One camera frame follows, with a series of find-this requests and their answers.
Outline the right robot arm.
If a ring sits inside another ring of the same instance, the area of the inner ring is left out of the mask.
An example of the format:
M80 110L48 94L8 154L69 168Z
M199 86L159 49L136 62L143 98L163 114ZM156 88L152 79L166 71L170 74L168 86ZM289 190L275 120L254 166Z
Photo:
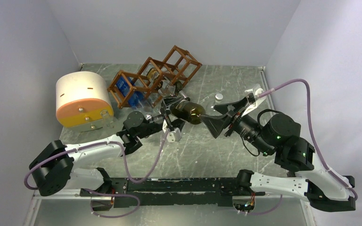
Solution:
M292 172L292 177L267 176L242 169L235 188L241 195L274 193L296 197L324 212L354 211L354 177L342 176L327 166L320 152L300 136L301 125L284 113L275 111L262 125L246 110L247 100L216 105L219 115L203 114L199 118L213 137L238 134L263 156L274 156L275 164Z

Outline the green wine bottle tan label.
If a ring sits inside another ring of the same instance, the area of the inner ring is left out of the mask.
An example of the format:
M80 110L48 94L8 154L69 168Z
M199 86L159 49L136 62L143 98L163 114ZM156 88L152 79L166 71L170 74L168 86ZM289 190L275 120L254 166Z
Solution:
M180 81L176 81L174 84L169 83L169 95L168 98L174 101L187 100L190 101L190 98L183 91L183 84Z

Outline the clear round bottle red label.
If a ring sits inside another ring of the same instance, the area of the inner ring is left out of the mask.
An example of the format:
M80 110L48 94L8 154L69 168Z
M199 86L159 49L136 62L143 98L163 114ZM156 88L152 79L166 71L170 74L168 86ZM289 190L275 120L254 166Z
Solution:
M220 104L222 100L223 95L221 93L215 94L215 96L206 104L206 114L219 115L220 113L214 109L214 106Z

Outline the dark wine bottle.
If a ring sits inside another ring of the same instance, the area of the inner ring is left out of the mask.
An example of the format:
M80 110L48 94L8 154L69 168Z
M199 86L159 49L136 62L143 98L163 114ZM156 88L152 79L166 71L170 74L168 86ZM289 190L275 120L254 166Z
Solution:
M203 106L188 100L182 100L171 108L171 114L193 125L201 123L200 116L206 114Z

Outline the clear glass bottle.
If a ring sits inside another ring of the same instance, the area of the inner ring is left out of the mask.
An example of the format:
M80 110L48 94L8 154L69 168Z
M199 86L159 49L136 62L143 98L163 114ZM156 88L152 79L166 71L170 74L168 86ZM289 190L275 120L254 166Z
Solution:
M112 116L108 110L104 109L100 112L102 118L102 126L106 130L115 128L115 117Z

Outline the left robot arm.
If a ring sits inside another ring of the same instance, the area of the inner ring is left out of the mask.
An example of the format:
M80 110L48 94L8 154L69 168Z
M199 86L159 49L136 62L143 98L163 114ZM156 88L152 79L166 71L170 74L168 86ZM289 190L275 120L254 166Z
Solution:
M110 193L112 183L108 174L101 168L84 169L84 166L110 157L122 157L134 153L142 147L141 139L158 132L163 132L159 152L154 165L142 179L133 179L126 170L128 178L134 183L145 181L155 169L165 142L178 142L185 121L172 121L170 114L186 97L165 98L160 103L159 114L146 119L139 111L129 113L123 122L121 131L106 138L81 143L63 144L61 140L49 143L29 165L29 172L24 178L24 185L30 190L37 190L41 196L50 196L63 189L90 189L98 195Z

